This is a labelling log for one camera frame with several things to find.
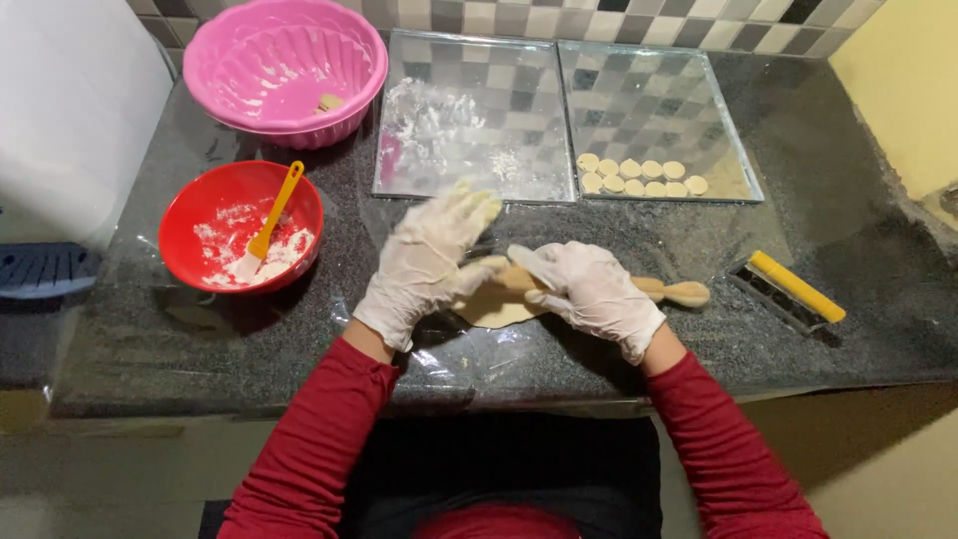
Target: white container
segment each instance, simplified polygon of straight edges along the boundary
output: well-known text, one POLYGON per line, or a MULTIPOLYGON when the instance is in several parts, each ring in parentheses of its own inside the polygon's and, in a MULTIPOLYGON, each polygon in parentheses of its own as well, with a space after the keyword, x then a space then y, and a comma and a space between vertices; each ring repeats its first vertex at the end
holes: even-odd
POLYGON ((0 244, 105 250, 172 80, 124 0, 0 0, 0 244))

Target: person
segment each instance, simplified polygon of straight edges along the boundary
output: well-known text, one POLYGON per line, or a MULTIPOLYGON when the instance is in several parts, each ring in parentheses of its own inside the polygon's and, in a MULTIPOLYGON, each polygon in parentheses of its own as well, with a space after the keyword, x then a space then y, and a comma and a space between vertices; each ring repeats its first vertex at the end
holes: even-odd
MULTIPOLYGON (((399 376, 391 366, 394 354, 410 350, 413 326, 423 316, 471 295, 509 264, 505 257, 492 256, 459 267, 500 207, 489 193, 458 185, 451 194, 407 212, 381 251, 378 271, 353 319, 296 393, 236 490, 218 537, 338 536, 347 478, 399 376)), ((609 251, 571 242, 535 251, 511 246, 508 254, 548 288, 526 293, 527 301, 590 335, 618 343, 625 360, 645 374, 708 537, 828 536, 759 433, 685 349, 656 305, 632 286, 609 251)), ((391 472, 387 468, 376 473, 387 480, 391 472)), ((642 510, 635 507, 636 513, 642 510)), ((401 516, 404 511, 392 513, 401 516)), ((579 522, 535 503, 482 499, 422 518, 413 523, 411 535, 600 535, 579 522)), ((408 535, 392 524, 383 533, 408 535)), ((621 532, 636 534, 658 536, 659 530, 621 532)))

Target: red bowl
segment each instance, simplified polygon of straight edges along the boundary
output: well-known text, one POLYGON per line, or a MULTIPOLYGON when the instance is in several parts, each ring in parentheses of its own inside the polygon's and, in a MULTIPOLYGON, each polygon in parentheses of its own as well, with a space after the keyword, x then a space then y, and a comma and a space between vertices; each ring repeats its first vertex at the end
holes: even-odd
POLYGON ((316 261, 323 230, 323 203, 305 177, 286 203, 288 221, 277 225, 270 238, 271 245, 289 242, 294 233, 307 230, 312 239, 300 234, 306 240, 298 237, 305 247, 296 262, 258 284, 236 283, 226 269, 242 257, 262 227, 288 170, 269 161, 241 161, 217 167, 183 187, 160 221, 160 255, 173 275, 216 293, 273 292, 303 275, 316 261))

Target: white glove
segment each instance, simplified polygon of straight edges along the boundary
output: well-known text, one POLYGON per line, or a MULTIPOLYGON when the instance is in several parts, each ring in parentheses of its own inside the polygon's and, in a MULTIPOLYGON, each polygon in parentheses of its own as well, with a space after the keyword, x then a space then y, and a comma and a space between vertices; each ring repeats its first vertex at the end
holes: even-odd
POLYGON ((379 270, 353 316, 398 351, 412 348, 413 326, 423 316, 469 297, 509 266, 490 256, 459 268, 479 234, 502 209, 491 192, 460 182, 451 193, 410 208, 379 253, 379 270))
POLYGON ((542 281, 548 293, 526 292, 526 301, 562 316, 589 335, 613 340, 637 365, 665 315, 635 288, 619 261, 599 246, 549 244, 532 251, 510 246, 509 258, 542 281))

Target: tile backsplash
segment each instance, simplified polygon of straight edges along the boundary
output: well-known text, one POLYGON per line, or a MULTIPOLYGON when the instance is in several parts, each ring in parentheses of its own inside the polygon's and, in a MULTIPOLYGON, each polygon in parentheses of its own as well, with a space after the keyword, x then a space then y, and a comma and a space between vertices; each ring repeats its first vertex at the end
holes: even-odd
MULTIPOLYGON (((126 0, 177 64, 245 0, 126 0)), ((380 29, 614 41, 824 58, 885 0, 336 0, 380 29)))

